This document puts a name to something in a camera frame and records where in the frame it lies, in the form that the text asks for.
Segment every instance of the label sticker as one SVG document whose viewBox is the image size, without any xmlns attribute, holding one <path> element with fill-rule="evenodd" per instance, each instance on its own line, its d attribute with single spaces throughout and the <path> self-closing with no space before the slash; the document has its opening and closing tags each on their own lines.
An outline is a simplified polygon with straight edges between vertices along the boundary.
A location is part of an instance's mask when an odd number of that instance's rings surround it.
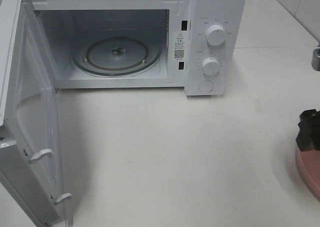
<svg viewBox="0 0 320 227">
<path fill-rule="evenodd" d="M 176 61 L 184 61 L 186 58 L 186 32 L 177 31 L 173 33 L 173 58 Z"/>
</svg>

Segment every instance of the qr code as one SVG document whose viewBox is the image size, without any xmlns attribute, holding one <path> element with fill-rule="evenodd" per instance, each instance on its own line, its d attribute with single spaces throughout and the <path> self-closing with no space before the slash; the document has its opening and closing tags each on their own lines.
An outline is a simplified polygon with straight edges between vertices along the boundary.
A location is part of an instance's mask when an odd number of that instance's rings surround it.
<svg viewBox="0 0 320 227">
<path fill-rule="evenodd" d="M 179 49 L 174 51 L 174 58 L 175 59 L 183 59 L 185 57 L 185 50 Z"/>
</svg>

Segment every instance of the microwave door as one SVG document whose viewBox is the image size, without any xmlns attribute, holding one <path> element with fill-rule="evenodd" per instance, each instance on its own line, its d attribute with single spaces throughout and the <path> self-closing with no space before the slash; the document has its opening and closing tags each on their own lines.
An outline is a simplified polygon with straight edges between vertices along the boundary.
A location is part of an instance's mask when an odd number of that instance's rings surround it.
<svg viewBox="0 0 320 227">
<path fill-rule="evenodd" d="M 30 0 L 2 0 L 0 33 L 0 182 L 37 227 L 66 226 L 55 91 Z"/>
</svg>

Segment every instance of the white knob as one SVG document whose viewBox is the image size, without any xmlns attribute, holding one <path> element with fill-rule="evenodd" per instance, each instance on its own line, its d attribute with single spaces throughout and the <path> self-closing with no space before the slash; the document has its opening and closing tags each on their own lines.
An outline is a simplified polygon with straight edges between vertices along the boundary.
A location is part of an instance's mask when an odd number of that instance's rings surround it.
<svg viewBox="0 0 320 227">
<path fill-rule="evenodd" d="M 211 46 L 219 46 L 226 41 L 226 28 L 221 24 L 215 24 L 206 30 L 206 41 Z"/>
<path fill-rule="evenodd" d="M 202 61 L 203 73 L 207 76 L 214 76 L 219 72 L 220 63 L 215 57 L 206 58 Z"/>
</svg>

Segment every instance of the control knob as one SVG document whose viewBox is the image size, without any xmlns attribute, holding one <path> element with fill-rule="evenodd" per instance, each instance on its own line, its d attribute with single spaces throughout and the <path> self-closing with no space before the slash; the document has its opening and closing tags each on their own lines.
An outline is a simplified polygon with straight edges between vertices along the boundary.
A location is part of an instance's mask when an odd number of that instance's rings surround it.
<svg viewBox="0 0 320 227">
<path fill-rule="evenodd" d="M 202 61 L 202 70 L 207 76 L 214 76 L 219 72 L 219 69 L 220 63 L 215 57 L 206 58 L 204 61 Z"/>
<path fill-rule="evenodd" d="M 219 46 L 226 41 L 226 28 L 222 24 L 215 24 L 206 30 L 205 35 L 210 46 Z"/>
</svg>

